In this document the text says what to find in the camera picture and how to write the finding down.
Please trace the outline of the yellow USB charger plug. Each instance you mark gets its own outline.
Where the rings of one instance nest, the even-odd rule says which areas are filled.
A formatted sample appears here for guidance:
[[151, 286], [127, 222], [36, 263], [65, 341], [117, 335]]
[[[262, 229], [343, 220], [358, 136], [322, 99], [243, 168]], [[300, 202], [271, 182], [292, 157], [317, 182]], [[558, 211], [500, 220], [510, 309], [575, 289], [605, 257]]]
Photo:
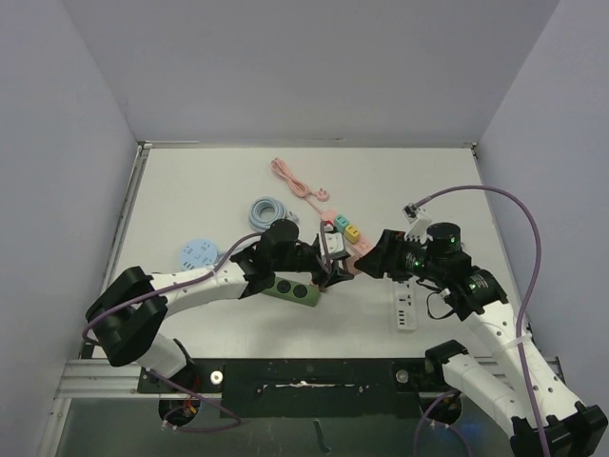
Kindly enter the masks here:
[[344, 238], [351, 244], [356, 244], [361, 238], [359, 229], [350, 224], [344, 228]]

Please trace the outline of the teal USB charger plug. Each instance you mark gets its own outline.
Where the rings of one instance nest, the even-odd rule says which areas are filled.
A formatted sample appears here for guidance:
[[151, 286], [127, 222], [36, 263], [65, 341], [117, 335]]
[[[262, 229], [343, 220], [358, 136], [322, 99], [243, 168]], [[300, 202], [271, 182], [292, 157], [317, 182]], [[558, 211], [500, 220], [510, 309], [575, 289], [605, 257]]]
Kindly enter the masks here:
[[334, 226], [340, 232], [343, 232], [349, 225], [349, 220], [342, 214], [337, 214], [334, 218]]

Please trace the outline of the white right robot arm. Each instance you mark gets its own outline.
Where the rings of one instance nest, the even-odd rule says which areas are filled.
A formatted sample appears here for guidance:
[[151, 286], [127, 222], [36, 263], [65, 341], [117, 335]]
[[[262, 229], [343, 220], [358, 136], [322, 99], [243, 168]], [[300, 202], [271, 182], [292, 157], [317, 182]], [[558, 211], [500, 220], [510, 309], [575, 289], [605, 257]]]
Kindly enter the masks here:
[[439, 289], [444, 302], [486, 347], [501, 369], [499, 380], [455, 340], [429, 349], [426, 383], [462, 392], [504, 431], [517, 456], [590, 456], [608, 426], [548, 365], [517, 318], [497, 279], [463, 251], [461, 229], [436, 223], [425, 241], [387, 229], [356, 268], [373, 278], [416, 278]]

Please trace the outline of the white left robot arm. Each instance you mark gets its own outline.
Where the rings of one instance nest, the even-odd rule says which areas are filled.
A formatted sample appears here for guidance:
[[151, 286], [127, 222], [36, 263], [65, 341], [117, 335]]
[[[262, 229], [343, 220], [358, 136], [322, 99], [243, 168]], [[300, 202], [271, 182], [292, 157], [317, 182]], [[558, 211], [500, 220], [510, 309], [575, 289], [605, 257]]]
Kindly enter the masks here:
[[353, 279], [343, 260], [323, 252], [324, 234], [305, 243], [295, 223], [282, 219], [239, 239], [214, 266], [176, 273], [124, 270], [86, 313], [83, 339], [102, 348], [114, 367], [131, 363], [159, 376], [171, 390], [190, 386], [194, 368], [182, 344], [165, 337], [164, 321], [212, 302], [241, 300], [275, 284], [282, 272], [307, 273], [314, 286], [329, 288]]

